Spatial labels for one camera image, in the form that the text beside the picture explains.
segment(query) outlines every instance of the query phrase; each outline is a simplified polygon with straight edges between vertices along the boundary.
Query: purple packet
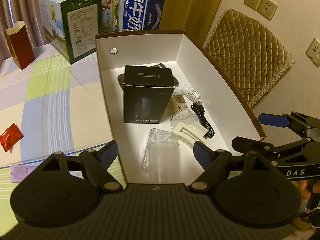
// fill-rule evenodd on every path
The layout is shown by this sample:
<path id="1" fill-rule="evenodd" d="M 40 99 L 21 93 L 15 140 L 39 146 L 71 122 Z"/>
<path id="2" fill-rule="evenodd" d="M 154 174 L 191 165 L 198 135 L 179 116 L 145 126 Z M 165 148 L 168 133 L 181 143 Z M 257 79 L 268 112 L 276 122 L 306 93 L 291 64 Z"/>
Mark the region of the purple packet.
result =
<path id="1" fill-rule="evenodd" d="M 11 165 L 11 183 L 21 182 L 36 166 Z"/>

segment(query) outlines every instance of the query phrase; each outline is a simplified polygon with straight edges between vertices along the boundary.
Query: human hand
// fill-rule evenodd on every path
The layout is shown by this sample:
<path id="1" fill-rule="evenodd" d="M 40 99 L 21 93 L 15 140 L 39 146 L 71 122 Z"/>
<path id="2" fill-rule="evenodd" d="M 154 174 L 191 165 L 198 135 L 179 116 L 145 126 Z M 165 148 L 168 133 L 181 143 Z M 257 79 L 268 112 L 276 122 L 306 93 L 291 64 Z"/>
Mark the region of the human hand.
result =
<path id="1" fill-rule="evenodd" d="M 298 185 L 298 190 L 300 192 L 300 195 L 302 197 L 302 201 L 307 202 L 308 199 L 311 196 L 311 192 L 309 189 L 307 189 L 307 180 L 298 180 L 297 185 Z M 318 180 L 312 187 L 313 193 L 320 193 L 320 180 Z"/>

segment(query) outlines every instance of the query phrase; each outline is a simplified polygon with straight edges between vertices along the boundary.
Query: quilted fabric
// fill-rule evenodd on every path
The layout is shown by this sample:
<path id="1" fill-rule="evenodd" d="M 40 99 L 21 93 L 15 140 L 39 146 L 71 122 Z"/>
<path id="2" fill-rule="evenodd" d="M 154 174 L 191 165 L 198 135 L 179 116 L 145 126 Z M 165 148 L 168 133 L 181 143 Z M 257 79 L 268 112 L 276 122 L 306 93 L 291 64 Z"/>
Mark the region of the quilted fabric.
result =
<path id="1" fill-rule="evenodd" d="M 268 28 L 234 9 L 222 14 L 205 50 L 251 108 L 294 63 L 291 54 Z"/>

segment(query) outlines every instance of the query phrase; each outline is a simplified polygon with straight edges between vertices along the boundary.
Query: triangular cutout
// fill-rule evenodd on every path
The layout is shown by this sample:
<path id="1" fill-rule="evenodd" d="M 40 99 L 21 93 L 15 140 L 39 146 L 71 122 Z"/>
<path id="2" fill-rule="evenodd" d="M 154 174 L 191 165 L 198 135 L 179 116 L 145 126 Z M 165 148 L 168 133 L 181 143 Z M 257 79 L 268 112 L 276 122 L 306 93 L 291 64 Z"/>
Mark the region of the triangular cutout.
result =
<path id="1" fill-rule="evenodd" d="M 308 159 L 303 156 L 303 155 L 299 155 L 299 156 L 296 156 L 296 157 L 293 157 L 289 160 L 286 160 L 284 161 L 285 163 L 303 163 L 303 162 L 307 162 Z"/>
<path id="2" fill-rule="evenodd" d="M 254 166 L 252 168 L 253 170 L 258 170 L 258 171 L 268 171 L 269 169 L 267 166 L 258 158 L 256 158 L 256 161 L 254 163 Z"/>
<path id="3" fill-rule="evenodd" d="M 44 166 L 42 169 L 42 171 L 59 171 L 60 170 L 60 166 L 59 166 L 59 162 L 56 160 L 56 158 L 52 158 L 52 160 L 50 160 L 46 166 Z"/>

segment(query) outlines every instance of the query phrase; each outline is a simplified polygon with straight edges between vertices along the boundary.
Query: black cable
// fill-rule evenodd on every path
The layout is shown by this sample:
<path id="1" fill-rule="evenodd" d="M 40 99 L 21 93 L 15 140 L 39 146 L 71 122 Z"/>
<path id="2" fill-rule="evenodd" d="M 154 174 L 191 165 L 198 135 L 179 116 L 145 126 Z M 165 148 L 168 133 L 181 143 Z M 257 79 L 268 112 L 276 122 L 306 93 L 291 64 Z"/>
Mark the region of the black cable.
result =
<path id="1" fill-rule="evenodd" d="M 204 107 L 201 101 L 193 103 L 191 109 L 196 113 L 200 124 L 208 130 L 208 132 L 204 135 L 204 138 L 212 138 L 214 136 L 214 130 L 212 129 L 210 123 L 204 117 Z"/>

